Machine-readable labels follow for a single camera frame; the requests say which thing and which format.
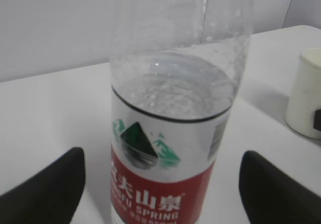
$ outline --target white cup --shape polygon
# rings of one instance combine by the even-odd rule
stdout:
[[[285,120],[300,134],[321,139],[321,48],[303,51],[300,61]]]

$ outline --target water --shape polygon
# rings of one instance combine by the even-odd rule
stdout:
[[[133,65],[134,72],[127,75],[134,77],[116,90],[144,111],[192,120],[219,114],[233,102],[233,82],[218,67],[200,58],[166,53],[140,57]]]

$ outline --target red label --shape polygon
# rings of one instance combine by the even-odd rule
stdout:
[[[154,182],[129,171],[112,148],[113,206],[126,224],[194,224],[201,214],[213,165],[184,181]]]

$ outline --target white table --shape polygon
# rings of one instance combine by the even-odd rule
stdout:
[[[320,46],[321,30],[308,26],[253,36],[199,223],[249,223],[238,192],[246,150],[321,195],[321,142],[294,133],[284,121],[298,55]],[[109,96],[108,64],[0,83],[0,194],[81,146],[87,186],[72,223],[109,223]]]

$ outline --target mountain logo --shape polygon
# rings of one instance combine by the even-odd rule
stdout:
[[[177,154],[165,143],[162,133],[151,142],[139,122],[126,129],[123,120],[116,120],[113,133],[126,158],[137,168],[150,169],[159,165],[168,169],[180,162]]]

